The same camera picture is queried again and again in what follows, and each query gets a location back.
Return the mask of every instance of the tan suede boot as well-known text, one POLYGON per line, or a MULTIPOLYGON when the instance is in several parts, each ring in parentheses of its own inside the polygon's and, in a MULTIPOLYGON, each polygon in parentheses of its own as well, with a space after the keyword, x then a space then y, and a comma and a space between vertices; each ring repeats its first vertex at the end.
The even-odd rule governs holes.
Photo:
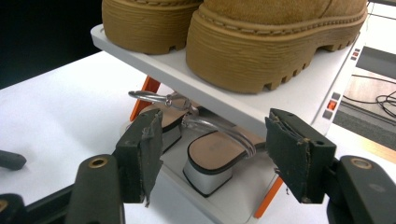
POLYGON ((342 49, 367 16, 366 0, 205 0, 187 38, 189 68, 229 91, 275 89, 317 48, 342 49))
POLYGON ((147 54, 186 46, 192 12, 203 0, 103 0, 102 20, 114 44, 147 54))

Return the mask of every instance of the black cable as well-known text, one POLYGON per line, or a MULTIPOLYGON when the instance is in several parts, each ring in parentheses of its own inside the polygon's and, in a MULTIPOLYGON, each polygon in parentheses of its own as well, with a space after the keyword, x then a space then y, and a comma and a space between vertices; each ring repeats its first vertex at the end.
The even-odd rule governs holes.
MULTIPOLYGON (((353 77, 363 77, 363 78, 370 78, 370 79, 375 79, 375 80, 379 80, 379 81, 384 81, 384 82, 388 82, 391 84, 395 84, 396 82, 393 81, 389 81, 383 78, 378 78, 378 77, 366 77, 366 76, 360 76, 360 75, 352 75, 353 77)), ((394 91, 393 93, 389 94, 389 95, 378 95, 375 97, 375 102, 366 102, 366 101, 360 101, 360 100, 356 100, 356 99, 352 99, 349 98, 347 96, 344 95, 344 97, 350 101, 353 102, 357 102, 357 103, 361 103, 361 104, 367 104, 367 105, 379 105, 381 107, 381 109, 387 113, 389 116, 396 118, 396 114, 393 113, 392 111, 389 110, 388 107, 386 107, 386 105, 390 105, 390 106, 396 106, 396 97, 392 96, 393 94, 395 94, 396 91, 394 91)))

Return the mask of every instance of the white shelf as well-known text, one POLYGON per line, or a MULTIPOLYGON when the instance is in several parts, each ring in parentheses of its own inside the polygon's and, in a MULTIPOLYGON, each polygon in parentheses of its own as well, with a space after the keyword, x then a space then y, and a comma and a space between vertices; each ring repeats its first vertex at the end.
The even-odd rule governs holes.
POLYGON ((165 55, 146 55, 112 44, 106 38, 102 24, 93 27, 91 33, 97 48, 261 137, 266 135, 264 118, 268 117, 270 108, 287 110, 308 124, 321 118, 318 112, 327 105, 344 63, 353 63, 353 66, 349 66, 352 68, 356 64, 349 60, 352 46, 336 52, 318 50, 311 64, 300 75, 276 90, 241 94, 222 90, 198 78, 185 63, 185 50, 165 55))

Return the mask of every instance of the boot sole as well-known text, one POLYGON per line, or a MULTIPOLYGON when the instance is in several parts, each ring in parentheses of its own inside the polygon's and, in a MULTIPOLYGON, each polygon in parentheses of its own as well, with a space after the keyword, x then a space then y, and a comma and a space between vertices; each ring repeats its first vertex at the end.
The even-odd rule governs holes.
POLYGON ((260 25, 221 17, 202 4, 194 12, 186 61, 198 77, 228 91, 276 89, 297 76, 318 48, 334 51, 355 40, 367 16, 260 25))
POLYGON ((201 3, 104 0, 102 20, 106 36, 124 49, 147 54, 183 49, 192 13, 201 3))

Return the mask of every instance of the orange support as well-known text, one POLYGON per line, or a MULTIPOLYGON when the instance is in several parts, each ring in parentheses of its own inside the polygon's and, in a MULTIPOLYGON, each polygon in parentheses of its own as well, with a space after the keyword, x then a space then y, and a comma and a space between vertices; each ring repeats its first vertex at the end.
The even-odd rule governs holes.
POLYGON ((265 195, 262 203, 260 204, 259 208, 257 209, 256 213, 254 214, 255 218, 260 218, 264 214, 265 210, 267 210, 268 206, 270 205, 271 201, 274 199, 277 191, 282 186, 283 180, 278 176, 274 182, 274 185, 270 188, 267 195, 265 195))
MULTIPOLYGON (((160 88, 160 85, 161 82, 153 79, 152 77, 147 76, 145 83, 143 84, 142 91, 157 92, 158 88, 160 88)), ((134 121, 134 119, 139 115, 140 111, 148 105, 151 105, 151 103, 137 100, 136 105, 134 106, 134 110, 132 111, 131 117, 129 117, 129 120, 134 121)))

